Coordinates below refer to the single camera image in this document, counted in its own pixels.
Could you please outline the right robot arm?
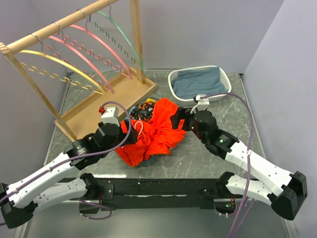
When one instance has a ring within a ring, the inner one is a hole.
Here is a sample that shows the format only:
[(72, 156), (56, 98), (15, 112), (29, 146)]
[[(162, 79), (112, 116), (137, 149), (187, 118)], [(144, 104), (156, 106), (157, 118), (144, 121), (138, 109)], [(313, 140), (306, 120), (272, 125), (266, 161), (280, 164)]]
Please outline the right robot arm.
[(215, 117), (208, 110), (194, 114), (190, 109), (179, 107), (170, 117), (173, 129), (192, 131), (213, 155), (250, 171), (255, 177), (247, 181), (232, 172), (225, 172), (213, 189), (204, 194), (215, 198), (247, 194), (269, 205), (273, 211), (286, 220), (294, 220), (308, 196), (307, 178), (297, 171), (284, 170), (253, 151), (237, 137), (220, 129)]

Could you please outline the green hanger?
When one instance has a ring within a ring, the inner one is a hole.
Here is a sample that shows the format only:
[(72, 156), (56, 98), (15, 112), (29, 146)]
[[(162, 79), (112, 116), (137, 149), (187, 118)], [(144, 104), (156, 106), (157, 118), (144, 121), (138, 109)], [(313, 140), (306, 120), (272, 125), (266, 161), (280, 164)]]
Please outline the green hanger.
[(99, 24), (95, 19), (92, 18), (92, 16), (88, 17), (88, 22), (90, 22), (95, 28), (97, 28), (103, 35), (105, 35), (110, 41), (116, 46), (117, 49), (119, 49), (134, 65), (140, 69), (141, 71), (144, 71), (144, 66), (141, 61), (141, 58), (139, 54), (137, 53), (135, 47), (133, 46), (132, 42), (128, 38), (128, 36), (125, 34), (125, 32), (121, 29), (121, 27), (118, 25), (118, 23), (110, 17), (110, 15), (107, 15), (106, 13), (102, 11), (97, 11), (97, 14), (102, 16), (103, 18), (107, 19), (112, 26), (119, 32), (119, 34), (124, 39), (125, 43), (122, 44), (120, 41), (118, 41), (113, 33), (110, 33), (109, 30), (106, 30), (101, 24)]

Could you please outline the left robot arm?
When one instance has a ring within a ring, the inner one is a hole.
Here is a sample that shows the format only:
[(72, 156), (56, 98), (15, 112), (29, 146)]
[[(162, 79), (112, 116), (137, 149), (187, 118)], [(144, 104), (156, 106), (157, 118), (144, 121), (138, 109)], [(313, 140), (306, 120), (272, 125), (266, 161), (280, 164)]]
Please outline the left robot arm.
[(64, 184), (59, 181), (97, 163), (119, 147), (137, 142), (138, 131), (125, 120), (121, 125), (98, 124), (96, 132), (75, 140), (53, 161), (28, 177), (10, 185), (0, 185), (0, 212), (3, 226), (17, 228), (33, 215), (57, 203), (71, 199), (93, 199), (100, 186), (91, 173)]

